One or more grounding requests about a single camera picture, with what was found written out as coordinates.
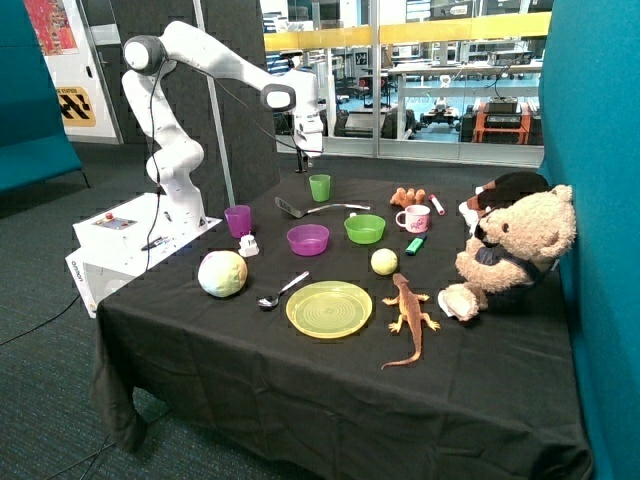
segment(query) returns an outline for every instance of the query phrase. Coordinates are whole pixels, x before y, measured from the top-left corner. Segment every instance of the brown teddy bear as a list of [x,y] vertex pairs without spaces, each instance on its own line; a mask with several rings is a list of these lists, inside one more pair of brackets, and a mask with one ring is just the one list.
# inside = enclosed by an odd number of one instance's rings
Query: brown teddy bear
[[423,203],[425,197],[426,193],[423,189],[419,189],[416,192],[413,188],[410,188],[409,190],[398,188],[396,193],[391,197],[389,203],[391,205],[400,205],[402,208],[407,208],[409,205]]
[[575,240],[572,196],[571,187],[558,185],[481,217],[476,234],[456,258],[466,282],[440,292],[442,310],[467,321],[481,310],[513,303],[544,279]]

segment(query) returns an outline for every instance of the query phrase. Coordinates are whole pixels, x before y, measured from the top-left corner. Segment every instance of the purple cup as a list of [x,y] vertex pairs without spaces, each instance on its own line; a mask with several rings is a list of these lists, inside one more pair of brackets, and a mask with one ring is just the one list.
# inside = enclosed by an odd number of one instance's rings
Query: purple cup
[[251,233],[251,208],[248,205],[229,207],[224,211],[224,216],[233,238],[242,238]]
[[322,225],[300,225],[287,232],[287,240],[291,250],[298,255],[319,255],[327,248],[329,229]]

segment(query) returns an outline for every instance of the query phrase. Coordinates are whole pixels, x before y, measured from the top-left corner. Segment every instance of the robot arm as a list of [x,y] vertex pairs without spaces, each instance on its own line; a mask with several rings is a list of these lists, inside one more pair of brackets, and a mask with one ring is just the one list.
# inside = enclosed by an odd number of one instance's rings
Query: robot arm
[[321,153],[323,124],[317,108],[318,80],[313,73],[291,70],[273,76],[183,22],[169,24],[161,37],[131,38],[124,56],[131,68],[122,79],[127,100],[145,135],[161,147],[147,162],[147,173],[154,181],[160,180],[171,200],[172,217],[187,228],[202,229],[206,221],[200,191],[189,178],[204,152],[180,127],[159,85],[177,62],[209,77],[233,78],[259,90],[265,107],[291,112],[296,146],[309,157]]

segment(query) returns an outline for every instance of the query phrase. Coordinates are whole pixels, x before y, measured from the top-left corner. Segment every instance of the orange toy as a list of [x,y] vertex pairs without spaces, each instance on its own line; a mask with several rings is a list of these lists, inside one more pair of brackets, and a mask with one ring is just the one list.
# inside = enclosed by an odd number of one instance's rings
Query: orange toy
[[391,205],[400,205],[402,208],[407,208],[409,205],[421,204],[424,202],[426,193],[420,189],[417,192],[410,188],[405,190],[404,188],[398,188],[396,193],[393,194],[389,203]]

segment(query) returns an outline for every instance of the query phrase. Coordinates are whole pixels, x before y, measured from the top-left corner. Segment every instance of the green marker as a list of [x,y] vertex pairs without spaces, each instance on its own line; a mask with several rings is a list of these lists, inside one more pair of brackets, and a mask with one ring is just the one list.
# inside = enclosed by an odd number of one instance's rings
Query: green marker
[[409,244],[407,249],[404,251],[409,256],[414,256],[418,249],[422,246],[424,241],[427,239],[427,232],[421,233],[416,238],[413,239],[413,242]]

